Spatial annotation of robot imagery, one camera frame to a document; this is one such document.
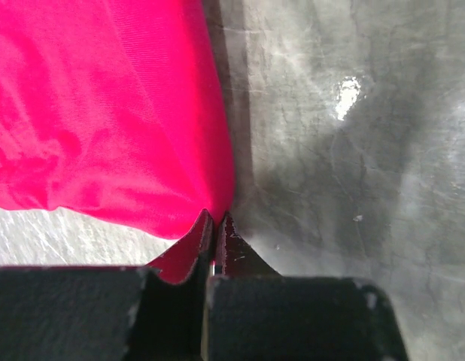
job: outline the marble-like surface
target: marble-like surface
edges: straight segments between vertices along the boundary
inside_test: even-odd
[[[413,361],[465,360],[465,0],[203,0],[239,231],[287,275],[361,276]],[[171,243],[0,210],[0,265],[142,264]]]

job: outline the scratched floor surface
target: scratched floor surface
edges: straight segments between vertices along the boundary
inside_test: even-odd
[[[372,278],[413,361],[465,359],[465,0],[204,0],[239,231],[280,272]],[[170,243],[0,211],[0,265]]]

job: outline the black metal clamp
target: black metal clamp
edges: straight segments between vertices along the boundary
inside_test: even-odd
[[[143,267],[0,268],[0,361],[407,360],[388,297],[286,278],[203,211]]]

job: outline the red cloth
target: red cloth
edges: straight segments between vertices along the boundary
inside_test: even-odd
[[[0,207],[178,238],[233,188],[200,0],[0,1]]]

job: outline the pink fabric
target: pink fabric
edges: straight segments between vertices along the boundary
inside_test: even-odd
[[[0,207],[178,238],[233,189],[200,0],[0,1]]]

